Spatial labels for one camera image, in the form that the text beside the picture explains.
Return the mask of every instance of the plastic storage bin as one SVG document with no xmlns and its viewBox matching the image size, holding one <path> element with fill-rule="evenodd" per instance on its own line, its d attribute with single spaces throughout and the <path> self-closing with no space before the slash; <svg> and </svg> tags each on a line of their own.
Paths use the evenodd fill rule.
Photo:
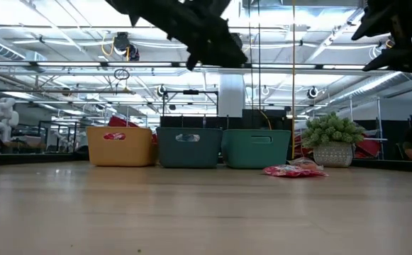
<svg viewBox="0 0 412 255">
<path fill-rule="evenodd" d="M 89 161 L 96 166 L 150 166 L 157 160 L 152 131 L 138 127 L 88 127 Z"/>
<path fill-rule="evenodd" d="M 263 169 L 286 163 L 291 131 L 226 130 L 223 133 L 223 160 L 235 169 Z"/>
<path fill-rule="evenodd" d="M 222 134 L 219 129 L 159 127 L 160 164 L 167 168 L 215 168 Z"/>
</svg>

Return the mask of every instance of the potted plant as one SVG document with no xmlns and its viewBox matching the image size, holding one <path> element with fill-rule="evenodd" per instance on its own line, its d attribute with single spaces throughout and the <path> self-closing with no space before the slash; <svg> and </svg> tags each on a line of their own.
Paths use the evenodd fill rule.
<svg viewBox="0 0 412 255">
<path fill-rule="evenodd" d="M 314 160 L 320 165 L 348 167 L 354 158 L 355 143 L 363 141 L 364 129 L 335 113 L 309 120 L 306 126 L 302 144 L 313 148 Z"/>
</svg>

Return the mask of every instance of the yellow cable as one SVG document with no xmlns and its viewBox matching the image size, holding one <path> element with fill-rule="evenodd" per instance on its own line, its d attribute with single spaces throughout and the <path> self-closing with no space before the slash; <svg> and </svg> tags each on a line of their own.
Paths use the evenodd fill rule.
<svg viewBox="0 0 412 255">
<path fill-rule="evenodd" d="M 130 61 L 130 47 L 127 47 L 127 62 Z"/>
<path fill-rule="evenodd" d="M 292 0 L 292 17 L 293 17 L 293 28 L 292 28 L 292 33 L 293 39 L 292 39 L 292 134 L 291 134 L 291 139 L 292 139 L 292 159 L 294 159 L 295 156 L 295 149 L 296 149 L 296 135 L 295 135 L 295 122 L 296 122 L 296 109 L 295 109 L 295 100 L 296 100 L 296 93 L 295 93 L 295 84 L 296 84 L 296 0 Z"/>
<path fill-rule="evenodd" d="M 260 112 L 261 112 L 261 114 L 265 117 L 265 119 L 267 120 L 267 123 L 269 123 L 269 130 L 272 130 L 272 125 L 270 124 L 269 118 L 267 117 L 267 115 L 265 115 L 265 114 L 262 112 L 262 110 L 260 110 Z"/>
<path fill-rule="evenodd" d="M 113 37 L 113 42 L 111 43 L 111 51 L 109 52 L 109 53 L 107 53 L 106 51 L 105 51 L 105 47 L 104 47 L 104 42 L 105 42 L 105 37 L 106 37 L 106 35 L 104 35 L 103 36 L 103 40 L 102 40 L 102 44 L 101 44 L 101 51 L 106 55 L 106 56 L 111 56 L 111 54 L 113 54 L 113 50 L 114 50 L 114 39 L 116 38 L 116 36 L 115 37 Z"/>
<path fill-rule="evenodd" d="M 385 42 L 385 46 L 387 46 L 389 49 L 391 49 L 391 46 L 389 45 L 389 41 L 390 41 L 390 39 L 388 39 L 388 40 Z"/>
</svg>

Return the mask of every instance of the red bag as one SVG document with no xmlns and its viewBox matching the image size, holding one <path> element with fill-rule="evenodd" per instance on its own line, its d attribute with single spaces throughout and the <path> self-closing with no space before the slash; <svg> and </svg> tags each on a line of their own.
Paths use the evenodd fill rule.
<svg viewBox="0 0 412 255">
<path fill-rule="evenodd" d="M 116 116 L 113 116 L 109 119 L 108 126 L 109 127 L 127 127 L 127 121 L 121 118 L 118 118 Z M 129 121 L 128 127 L 138 128 L 139 126 Z M 155 143 L 155 144 L 157 143 L 157 134 L 152 134 L 152 143 Z"/>
<path fill-rule="evenodd" d="M 322 171 L 302 169 L 299 166 L 279 165 L 269 166 L 264 169 L 264 174 L 276 177 L 313 177 L 313 176 L 328 176 Z"/>
</svg>

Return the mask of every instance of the green plant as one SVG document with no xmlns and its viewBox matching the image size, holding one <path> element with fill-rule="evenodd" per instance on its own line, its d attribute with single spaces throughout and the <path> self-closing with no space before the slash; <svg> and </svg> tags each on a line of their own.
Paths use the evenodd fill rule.
<svg viewBox="0 0 412 255">
<path fill-rule="evenodd" d="M 350 119 L 339 118 L 335 113 L 308 120 L 308 129 L 302 134 L 302 144 L 314 148 L 329 142 L 354 144 L 363 141 L 364 129 L 357 127 Z"/>
</svg>

